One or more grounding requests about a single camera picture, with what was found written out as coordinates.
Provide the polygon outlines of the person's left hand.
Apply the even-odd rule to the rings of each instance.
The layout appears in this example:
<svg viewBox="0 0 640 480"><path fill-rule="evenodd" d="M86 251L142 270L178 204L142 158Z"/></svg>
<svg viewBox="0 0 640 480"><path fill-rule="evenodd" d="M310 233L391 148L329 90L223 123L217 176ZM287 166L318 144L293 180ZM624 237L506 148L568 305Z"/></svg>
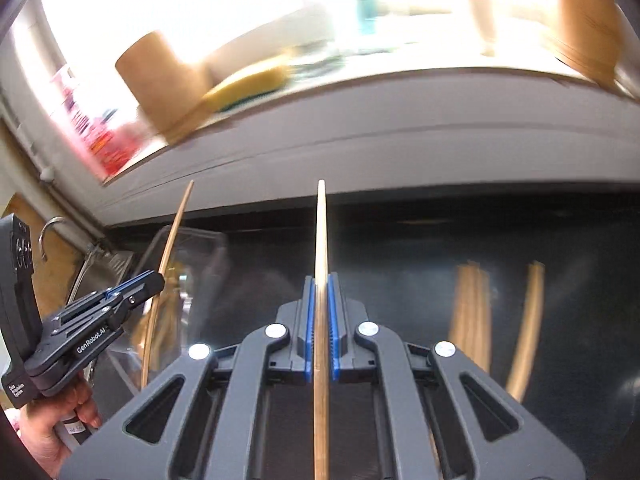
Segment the person's left hand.
<svg viewBox="0 0 640 480"><path fill-rule="evenodd" d="M32 458L53 479L72 454L54 427L71 412L88 427L98 429L102 426L92 389L82 373L55 396L32 401L20 409L20 439Z"/></svg>

